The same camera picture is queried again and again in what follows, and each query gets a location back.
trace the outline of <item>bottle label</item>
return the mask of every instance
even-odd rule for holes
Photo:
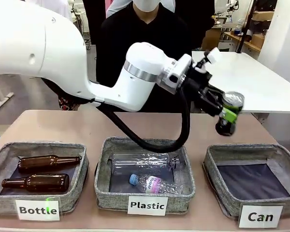
[[[150,176],[146,180],[146,193],[159,193],[161,179],[155,176]]]

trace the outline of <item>sign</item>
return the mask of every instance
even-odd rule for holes
[[[243,205],[239,228],[276,228],[283,205]]]
[[[130,196],[128,214],[164,216],[167,204],[167,197]]]
[[[58,201],[25,201],[15,200],[20,220],[59,221]]]

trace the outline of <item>white face mask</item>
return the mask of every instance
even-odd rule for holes
[[[133,0],[138,9],[143,12],[151,12],[159,5],[161,0]]]

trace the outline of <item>brown tabletop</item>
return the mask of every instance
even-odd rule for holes
[[[176,139],[181,117],[177,114],[119,113],[138,135],[147,138]],[[89,177],[76,209],[60,222],[20,221],[0,217],[0,227],[31,229],[139,229],[139,230],[237,230],[237,222],[225,217],[207,183],[201,163],[206,148],[213,144],[275,143],[274,138],[251,115],[241,115],[232,137],[219,136],[216,118],[191,115],[191,132],[186,143],[194,172],[196,195],[185,215],[165,217],[135,216],[100,210],[94,193],[94,170],[103,141],[109,136],[125,136],[100,112],[26,111],[0,138],[0,148],[11,141],[63,141],[87,146]],[[290,218],[282,219],[279,229],[290,229]]]

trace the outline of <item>brown glass bottle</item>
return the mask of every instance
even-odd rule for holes
[[[2,187],[26,189],[30,192],[65,192],[69,188],[67,174],[41,174],[23,178],[4,179]]]
[[[20,173],[32,173],[54,170],[62,166],[76,165],[79,162],[79,157],[36,156],[20,159],[17,168]]]

